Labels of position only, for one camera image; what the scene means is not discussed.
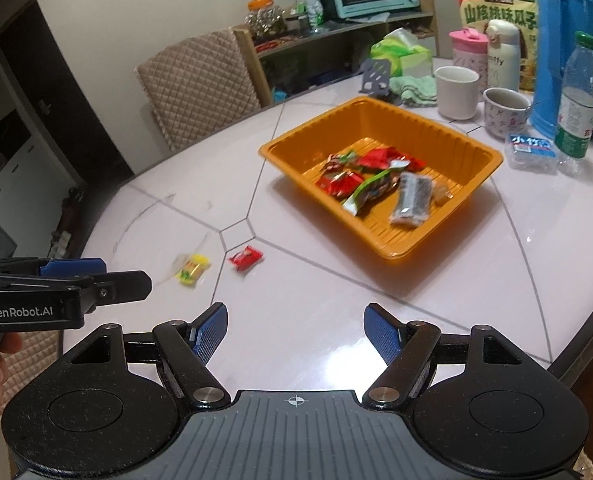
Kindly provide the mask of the white mug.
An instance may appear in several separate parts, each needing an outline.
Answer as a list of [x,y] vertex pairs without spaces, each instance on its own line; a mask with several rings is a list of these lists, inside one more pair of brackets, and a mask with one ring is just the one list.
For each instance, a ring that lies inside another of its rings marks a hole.
[[477,112],[480,75],[463,66],[434,70],[439,113],[452,120],[469,120]]

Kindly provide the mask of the small red candy packet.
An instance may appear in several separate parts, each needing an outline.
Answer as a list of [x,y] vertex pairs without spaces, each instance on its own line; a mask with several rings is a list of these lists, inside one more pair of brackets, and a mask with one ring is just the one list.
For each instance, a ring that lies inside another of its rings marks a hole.
[[259,263],[264,258],[263,252],[248,245],[242,248],[240,252],[228,258],[228,261],[234,266],[237,272],[244,273]]

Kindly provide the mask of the pink lid cup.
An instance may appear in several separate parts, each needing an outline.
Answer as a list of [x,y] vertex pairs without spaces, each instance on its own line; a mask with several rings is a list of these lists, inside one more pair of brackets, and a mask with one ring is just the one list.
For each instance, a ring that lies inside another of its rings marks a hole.
[[453,64],[463,66],[477,73],[479,93],[487,88],[487,72],[489,71],[489,38],[475,28],[465,27],[449,33],[452,41]]

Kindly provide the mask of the blue tissue packet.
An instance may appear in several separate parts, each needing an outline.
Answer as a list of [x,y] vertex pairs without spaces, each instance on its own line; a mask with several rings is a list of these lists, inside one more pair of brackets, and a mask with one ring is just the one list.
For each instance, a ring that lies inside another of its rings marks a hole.
[[505,159],[513,169],[555,174],[558,155],[550,140],[527,134],[509,133],[505,141]]

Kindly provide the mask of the green cap water bottle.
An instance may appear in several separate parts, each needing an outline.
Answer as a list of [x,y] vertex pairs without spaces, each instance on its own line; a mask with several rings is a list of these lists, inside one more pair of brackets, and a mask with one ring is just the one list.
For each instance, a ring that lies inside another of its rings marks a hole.
[[580,171],[593,132],[593,36],[578,30],[574,42],[563,72],[555,135],[559,170],[569,176]]

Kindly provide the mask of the silver green snack bag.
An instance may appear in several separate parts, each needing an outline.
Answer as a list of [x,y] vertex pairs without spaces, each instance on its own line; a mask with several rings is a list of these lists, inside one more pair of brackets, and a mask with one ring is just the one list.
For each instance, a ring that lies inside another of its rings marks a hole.
[[382,197],[393,192],[405,171],[403,169],[387,169],[380,171],[379,174],[374,174],[344,200],[342,208],[353,217],[357,216],[367,204],[381,200]]

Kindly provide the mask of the grey phone stand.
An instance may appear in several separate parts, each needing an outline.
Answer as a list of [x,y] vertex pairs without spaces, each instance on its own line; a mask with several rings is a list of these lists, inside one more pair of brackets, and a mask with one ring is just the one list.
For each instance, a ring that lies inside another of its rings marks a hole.
[[391,63],[380,58],[367,58],[362,64],[362,84],[359,92],[374,98],[390,94]]

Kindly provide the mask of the dark red candy wrapper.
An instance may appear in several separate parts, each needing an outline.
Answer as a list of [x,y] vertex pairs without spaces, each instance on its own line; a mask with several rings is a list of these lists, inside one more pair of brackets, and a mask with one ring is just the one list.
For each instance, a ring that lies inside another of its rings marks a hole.
[[323,166],[323,171],[342,171],[353,168],[356,165],[357,159],[359,159],[359,155],[354,151],[330,155]]

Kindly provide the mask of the green cloth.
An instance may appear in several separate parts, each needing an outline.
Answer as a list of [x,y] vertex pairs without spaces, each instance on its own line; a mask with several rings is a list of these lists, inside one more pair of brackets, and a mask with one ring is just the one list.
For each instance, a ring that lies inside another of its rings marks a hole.
[[389,82],[390,90],[411,107],[434,107],[437,105],[437,83],[433,76],[397,76]]

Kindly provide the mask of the large red jujube snack packet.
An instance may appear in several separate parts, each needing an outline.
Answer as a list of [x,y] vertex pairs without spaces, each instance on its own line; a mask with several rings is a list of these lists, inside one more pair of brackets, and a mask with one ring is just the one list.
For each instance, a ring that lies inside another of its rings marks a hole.
[[316,182],[327,195],[335,200],[345,200],[350,197],[364,182],[364,177],[357,172],[345,169],[339,172],[327,172]]

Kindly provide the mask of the sunflower seed bag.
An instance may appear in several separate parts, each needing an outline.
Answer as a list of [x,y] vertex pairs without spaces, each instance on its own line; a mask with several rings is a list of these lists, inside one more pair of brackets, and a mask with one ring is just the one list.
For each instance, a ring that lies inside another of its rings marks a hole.
[[465,27],[486,32],[490,20],[503,20],[518,27],[521,48],[520,89],[533,91],[537,58],[537,0],[458,0],[459,17]]

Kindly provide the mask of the clear dark snack bar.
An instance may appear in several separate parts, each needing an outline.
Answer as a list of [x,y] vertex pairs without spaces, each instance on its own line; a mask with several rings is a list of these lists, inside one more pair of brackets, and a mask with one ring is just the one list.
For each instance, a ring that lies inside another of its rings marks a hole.
[[412,228],[421,226],[430,217],[432,192],[430,177],[404,172],[400,177],[399,195],[390,222]]

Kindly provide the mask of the orange lid glass jar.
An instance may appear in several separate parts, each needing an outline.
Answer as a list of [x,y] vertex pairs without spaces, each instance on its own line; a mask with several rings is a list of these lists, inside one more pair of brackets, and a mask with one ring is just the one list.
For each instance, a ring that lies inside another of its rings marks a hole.
[[280,38],[288,32],[283,10],[274,0],[249,1],[246,24],[256,44]]

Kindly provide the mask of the wooden shelf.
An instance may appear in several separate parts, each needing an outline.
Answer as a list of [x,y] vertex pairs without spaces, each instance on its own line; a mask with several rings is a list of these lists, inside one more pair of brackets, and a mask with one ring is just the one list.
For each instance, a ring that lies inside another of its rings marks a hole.
[[381,22],[328,22],[321,32],[288,35],[258,46],[245,24],[231,30],[258,100],[268,107],[275,102],[272,92],[277,89],[295,96],[355,74],[368,58],[370,47],[400,27],[414,34],[435,56],[440,54],[434,0],[420,0],[418,11],[392,13]]

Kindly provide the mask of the yellow green candy packet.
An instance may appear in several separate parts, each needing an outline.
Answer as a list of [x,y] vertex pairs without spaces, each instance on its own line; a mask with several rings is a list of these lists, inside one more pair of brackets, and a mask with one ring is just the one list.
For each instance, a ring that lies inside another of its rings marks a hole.
[[205,255],[179,254],[173,261],[170,276],[179,284],[194,287],[210,266],[211,260]]

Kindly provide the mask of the red square snack packet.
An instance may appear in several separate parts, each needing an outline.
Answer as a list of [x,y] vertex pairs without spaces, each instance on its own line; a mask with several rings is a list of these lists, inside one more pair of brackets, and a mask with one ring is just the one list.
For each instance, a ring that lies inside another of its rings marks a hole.
[[383,171],[387,169],[403,169],[418,172],[426,168],[426,163],[411,155],[400,152],[396,148],[373,148],[359,156],[357,165],[365,170]]

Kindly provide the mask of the white miffy flask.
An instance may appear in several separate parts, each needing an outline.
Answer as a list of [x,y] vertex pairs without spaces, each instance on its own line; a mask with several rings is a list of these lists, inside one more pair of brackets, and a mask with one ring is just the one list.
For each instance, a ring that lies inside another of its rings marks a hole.
[[487,87],[519,90],[521,67],[520,30],[503,20],[490,20],[485,31]]

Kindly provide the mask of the green tissue pack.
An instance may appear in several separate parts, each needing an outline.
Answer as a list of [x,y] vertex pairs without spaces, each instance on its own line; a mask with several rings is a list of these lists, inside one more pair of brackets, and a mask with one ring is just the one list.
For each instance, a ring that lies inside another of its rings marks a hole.
[[433,73],[433,55],[417,37],[400,27],[389,32],[370,48],[370,58],[390,63],[390,76],[424,77]]

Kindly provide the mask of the beige quilted chair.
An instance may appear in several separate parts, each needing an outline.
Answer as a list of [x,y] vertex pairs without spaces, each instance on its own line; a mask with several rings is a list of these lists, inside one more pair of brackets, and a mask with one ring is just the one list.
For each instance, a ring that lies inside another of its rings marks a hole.
[[171,151],[196,144],[261,110],[234,32],[190,37],[135,68]]

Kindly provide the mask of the blue thermos jug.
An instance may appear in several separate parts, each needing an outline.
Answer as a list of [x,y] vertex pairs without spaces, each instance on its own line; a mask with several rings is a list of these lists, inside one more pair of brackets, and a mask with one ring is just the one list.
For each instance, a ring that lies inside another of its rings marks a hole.
[[537,0],[537,58],[531,124],[554,139],[562,75],[578,30],[593,36],[593,0]]

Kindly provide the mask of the clear amber candy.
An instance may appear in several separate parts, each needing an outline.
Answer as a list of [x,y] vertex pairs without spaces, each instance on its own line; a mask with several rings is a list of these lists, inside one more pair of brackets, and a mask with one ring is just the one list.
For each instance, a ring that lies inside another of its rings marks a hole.
[[435,183],[432,190],[432,200],[435,205],[441,207],[453,198],[449,186],[445,183]]

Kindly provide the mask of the orange plastic tray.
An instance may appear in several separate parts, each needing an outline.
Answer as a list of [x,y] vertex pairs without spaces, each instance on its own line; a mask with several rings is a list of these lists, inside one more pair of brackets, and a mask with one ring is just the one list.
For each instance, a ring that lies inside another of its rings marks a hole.
[[503,161],[494,148],[371,98],[351,99],[258,152],[389,260],[428,238]]

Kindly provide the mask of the patterned white cup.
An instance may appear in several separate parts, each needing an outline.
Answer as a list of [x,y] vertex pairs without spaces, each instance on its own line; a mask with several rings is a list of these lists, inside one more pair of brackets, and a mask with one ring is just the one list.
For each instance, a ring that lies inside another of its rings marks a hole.
[[505,139],[509,134],[525,133],[532,113],[532,103],[523,94],[506,88],[488,88],[483,92],[484,127],[491,136]]

